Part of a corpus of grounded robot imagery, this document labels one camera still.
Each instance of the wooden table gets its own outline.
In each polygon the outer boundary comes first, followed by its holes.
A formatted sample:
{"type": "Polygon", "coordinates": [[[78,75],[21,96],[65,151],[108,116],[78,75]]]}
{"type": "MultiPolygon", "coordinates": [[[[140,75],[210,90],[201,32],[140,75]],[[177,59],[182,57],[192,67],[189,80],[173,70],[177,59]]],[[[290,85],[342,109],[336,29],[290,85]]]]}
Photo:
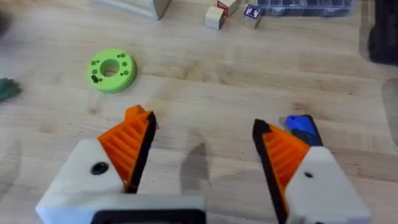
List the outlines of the wooden table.
{"type": "Polygon", "coordinates": [[[266,17],[256,30],[241,7],[220,31],[203,24],[212,0],[173,0],[161,21],[89,0],[0,2],[12,15],[1,76],[24,90],[0,104],[0,223],[40,223],[34,207],[77,142],[136,104],[160,126],[140,193],[205,195],[209,223],[275,223],[252,124],[306,113],[373,223],[396,223],[398,69],[366,59],[367,2],[350,17],[266,17]],[[109,47],[139,67],[112,95],[85,77],[109,47]]]}

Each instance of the sticker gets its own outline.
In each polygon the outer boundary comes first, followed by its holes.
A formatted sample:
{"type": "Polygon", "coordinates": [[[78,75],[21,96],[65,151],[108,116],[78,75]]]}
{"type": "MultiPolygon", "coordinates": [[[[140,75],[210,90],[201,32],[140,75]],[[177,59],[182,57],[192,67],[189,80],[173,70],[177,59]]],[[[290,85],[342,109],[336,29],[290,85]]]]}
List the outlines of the sticker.
{"type": "Polygon", "coordinates": [[[249,4],[244,11],[244,15],[253,19],[257,19],[259,16],[261,16],[261,8],[249,4]]]}

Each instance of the black object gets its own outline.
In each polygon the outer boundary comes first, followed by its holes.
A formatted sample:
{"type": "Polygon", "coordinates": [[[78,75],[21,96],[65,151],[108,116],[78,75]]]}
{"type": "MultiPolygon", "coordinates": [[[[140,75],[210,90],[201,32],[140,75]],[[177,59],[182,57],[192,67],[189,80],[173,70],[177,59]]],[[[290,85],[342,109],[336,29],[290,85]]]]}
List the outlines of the black object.
{"type": "Polygon", "coordinates": [[[109,169],[109,164],[106,162],[97,162],[91,168],[91,174],[93,175],[101,175],[104,174],[109,169]]]}
{"type": "Polygon", "coordinates": [[[259,156],[261,158],[262,168],[264,169],[264,173],[266,175],[268,189],[271,193],[271,199],[272,203],[274,204],[274,209],[278,222],[279,224],[284,224],[287,219],[287,211],[283,203],[283,198],[279,192],[276,177],[274,171],[272,170],[271,162],[266,151],[266,145],[262,140],[262,135],[264,133],[270,132],[271,129],[265,121],[260,119],[256,119],[254,121],[252,132],[254,144],[256,145],[257,152],[259,153],[259,156]]]}
{"type": "Polygon", "coordinates": [[[376,0],[375,22],[369,34],[369,58],[398,65],[398,1],[376,0]]]}
{"type": "Polygon", "coordinates": [[[113,223],[206,224],[201,210],[103,210],[95,213],[91,224],[113,223]]]}
{"type": "Polygon", "coordinates": [[[142,173],[147,163],[150,145],[152,144],[152,141],[155,138],[156,127],[157,127],[155,114],[151,112],[148,115],[147,120],[148,120],[147,131],[145,133],[144,140],[142,140],[136,166],[131,174],[131,183],[129,184],[128,189],[126,189],[126,193],[128,194],[136,194],[138,191],[139,182],[141,181],[142,173]]]}

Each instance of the hole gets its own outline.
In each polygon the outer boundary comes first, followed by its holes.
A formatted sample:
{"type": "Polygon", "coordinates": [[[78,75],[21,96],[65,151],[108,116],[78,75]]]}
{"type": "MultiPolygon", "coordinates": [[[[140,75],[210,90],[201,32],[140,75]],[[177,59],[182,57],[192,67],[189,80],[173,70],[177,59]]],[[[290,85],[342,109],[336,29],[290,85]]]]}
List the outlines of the hole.
{"type": "Polygon", "coordinates": [[[308,178],[313,178],[313,175],[310,172],[304,172],[304,175],[308,178]]]}
{"type": "Polygon", "coordinates": [[[109,164],[106,162],[97,162],[91,167],[91,174],[93,175],[101,175],[104,174],[109,169],[109,164]]]}
{"type": "Polygon", "coordinates": [[[101,65],[101,73],[106,77],[112,77],[119,72],[119,62],[115,59],[108,59],[101,65]]]}

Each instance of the blue object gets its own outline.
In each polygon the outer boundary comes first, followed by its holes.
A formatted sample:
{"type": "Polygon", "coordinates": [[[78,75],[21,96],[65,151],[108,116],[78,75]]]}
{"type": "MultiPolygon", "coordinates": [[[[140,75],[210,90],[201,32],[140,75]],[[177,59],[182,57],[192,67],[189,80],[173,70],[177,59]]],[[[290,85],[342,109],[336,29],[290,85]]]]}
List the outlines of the blue object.
{"type": "Polygon", "coordinates": [[[261,16],[261,11],[262,9],[260,7],[249,4],[246,10],[244,11],[244,15],[253,19],[257,19],[258,17],[261,16]]]}
{"type": "Polygon", "coordinates": [[[323,146],[318,128],[310,115],[290,115],[285,125],[294,136],[309,146],[323,146]]]}

